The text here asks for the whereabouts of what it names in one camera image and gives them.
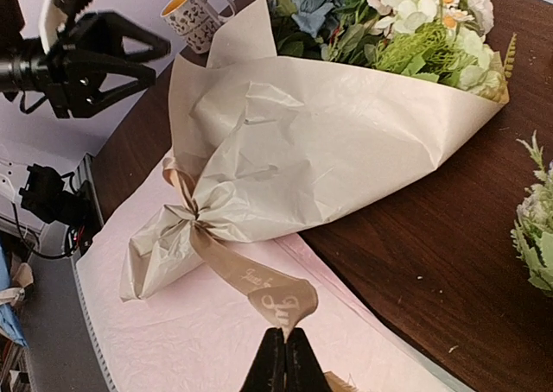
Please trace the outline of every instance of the white mug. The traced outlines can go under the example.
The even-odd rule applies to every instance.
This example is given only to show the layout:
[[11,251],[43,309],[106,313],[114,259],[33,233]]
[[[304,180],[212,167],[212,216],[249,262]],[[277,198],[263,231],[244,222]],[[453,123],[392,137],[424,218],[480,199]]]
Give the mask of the white mug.
[[181,36],[197,54],[209,51],[213,36],[225,22],[233,18],[236,5],[226,0],[231,16],[222,16],[207,0],[172,0],[163,9],[162,18]]

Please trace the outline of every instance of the satin ribbon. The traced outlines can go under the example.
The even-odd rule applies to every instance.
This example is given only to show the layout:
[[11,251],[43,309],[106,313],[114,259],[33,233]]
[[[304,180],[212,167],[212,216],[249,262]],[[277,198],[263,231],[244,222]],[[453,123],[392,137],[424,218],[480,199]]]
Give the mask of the satin ribbon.
[[192,197],[194,181],[179,169],[175,159],[163,161],[163,177],[179,193],[184,208],[183,211],[172,211],[180,219],[174,227],[179,227],[183,232],[188,228],[183,228],[182,222],[189,222],[189,242],[198,256],[245,295],[269,323],[282,328],[287,338],[302,319],[316,310],[318,298],[315,288],[307,280],[283,274],[241,256],[213,238],[209,231],[210,224],[198,220],[199,207]]

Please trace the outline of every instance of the bouquet wrapping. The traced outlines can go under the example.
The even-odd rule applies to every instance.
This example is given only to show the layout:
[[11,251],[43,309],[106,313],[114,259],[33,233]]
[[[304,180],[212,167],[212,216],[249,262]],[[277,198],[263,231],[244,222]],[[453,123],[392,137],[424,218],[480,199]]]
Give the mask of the bouquet wrapping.
[[507,101],[277,56],[257,0],[215,35],[207,68],[175,61],[165,178],[182,204],[131,239],[121,297],[148,298],[205,261],[288,330],[316,309],[315,290],[224,242],[280,237],[370,205],[438,169]]

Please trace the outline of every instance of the pink cloth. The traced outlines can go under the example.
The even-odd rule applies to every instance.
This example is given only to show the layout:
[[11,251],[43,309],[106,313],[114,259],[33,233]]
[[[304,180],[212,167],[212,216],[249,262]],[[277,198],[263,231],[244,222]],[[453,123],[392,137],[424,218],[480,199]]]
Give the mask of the pink cloth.
[[[77,264],[111,377],[119,392],[236,392],[268,327],[210,268],[200,266],[146,301],[118,297],[129,238],[161,204],[178,204],[178,197],[158,166]],[[324,371],[365,392],[470,390],[385,328],[297,235],[230,246],[313,283],[320,306],[302,328]]]

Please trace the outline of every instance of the wooden table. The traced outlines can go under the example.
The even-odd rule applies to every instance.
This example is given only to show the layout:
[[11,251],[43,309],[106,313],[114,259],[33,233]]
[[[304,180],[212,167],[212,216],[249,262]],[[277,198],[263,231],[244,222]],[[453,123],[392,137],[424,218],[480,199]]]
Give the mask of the wooden table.
[[[516,139],[537,130],[553,157],[553,5],[493,2],[492,47],[504,53],[518,33],[511,103],[436,173],[302,236],[392,330],[471,387],[552,391],[553,299],[527,282],[509,231],[534,182]],[[169,77],[93,163],[107,218],[170,147]]]

